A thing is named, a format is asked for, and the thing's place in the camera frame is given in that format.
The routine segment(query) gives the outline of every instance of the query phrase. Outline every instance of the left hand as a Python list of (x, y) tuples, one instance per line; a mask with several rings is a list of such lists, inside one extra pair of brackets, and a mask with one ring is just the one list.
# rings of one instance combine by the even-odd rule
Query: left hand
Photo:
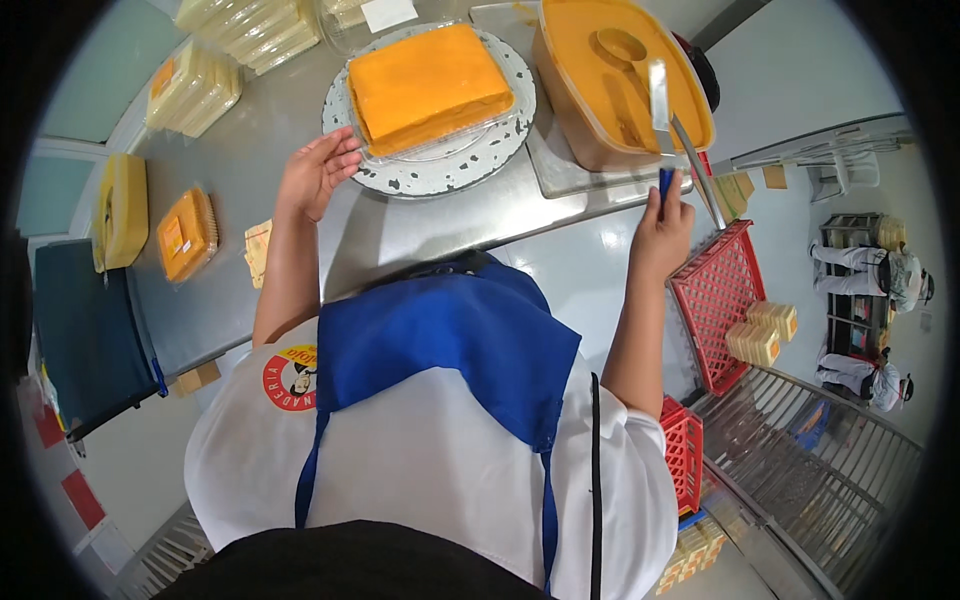
[(326, 212), (333, 189), (357, 172), (360, 140), (351, 127), (322, 135), (290, 155), (276, 193), (276, 209), (302, 214), (314, 223)]

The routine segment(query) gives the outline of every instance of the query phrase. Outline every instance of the right hand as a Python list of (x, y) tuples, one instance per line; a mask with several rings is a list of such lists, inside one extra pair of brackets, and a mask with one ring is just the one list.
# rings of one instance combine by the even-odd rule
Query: right hand
[(637, 284), (661, 286), (681, 267), (690, 254), (690, 233), (696, 209), (680, 200), (681, 173), (676, 173), (662, 201), (660, 191), (650, 190), (647, 209), (636, 226), (634, 243), (630, 247), (628, 280)]

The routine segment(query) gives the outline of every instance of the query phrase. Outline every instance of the hand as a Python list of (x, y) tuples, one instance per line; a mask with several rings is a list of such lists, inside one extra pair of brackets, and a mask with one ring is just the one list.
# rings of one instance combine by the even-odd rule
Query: hand
[(679, 173), (670, 183), (666, 200), (660, 191), (650, 190), (647, 209), (636, 226), (634, 243), (630, 247), (628, 281), (661, 286), (686, 261), (690, 254), (690, 232), (696, 210), (680, 200), (683, 178)]
[(322, 135), (290, 155), (276, 193), (277, 210), (301, 213), (320, 221), (333, 188), (357, 172), (360, 140), (350, 127)]

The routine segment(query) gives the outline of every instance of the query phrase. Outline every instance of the black cap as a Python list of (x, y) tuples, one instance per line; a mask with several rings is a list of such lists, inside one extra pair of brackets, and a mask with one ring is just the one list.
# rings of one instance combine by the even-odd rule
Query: black cap
[(920, 293), (923, 296), (924, 306), (926, 306), (929, 301), (933, 300), (933, 276), (928, 273), (926, 269), (923, 269), (920, 272), (920, 277), (924, 279), (924, 281), (920, 284)]
[(912, 397), (913, 397), (913, 379), (910, 378), (910, 373), (908, 373), (906, 375), (906, 390), (903, 392), (903, 401), (908, 402)]

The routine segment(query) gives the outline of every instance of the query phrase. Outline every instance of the baker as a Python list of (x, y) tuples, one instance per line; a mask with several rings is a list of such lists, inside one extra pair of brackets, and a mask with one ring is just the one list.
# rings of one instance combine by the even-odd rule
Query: baker
[(883, 248), (828, 248), (814, 240), (807, 248), (811, 258), (842, 265), (853, 271), (847, 276), (818, 273), (813, 287), (818, 292), (841, 296), (886, 296), (898, 313), (913, 310), (917, 300), (933, 299), (933, 276), (920, 266), (917, 255), (900, 242), (893, 252)]
[(831, 353), (822, 356), (818, 365), (817, 381), (846, 386), (881, 412), (889, 412), (897, 400), (908, 402), (913, 397), (913, 380), (909, 374), (900, 377), (890, 362), (889, 348), (884, 348), (876, 361)]
[(681, 178), (651, 191), (598, 378), (533, 279), (482, 252), (321, 308), (317, 223), (358, 145), (344, 128), (286, 164), (252, 353), (186, 449), (217, 555), (167, 593), (642, 597), (677, 538), (659, 417)]

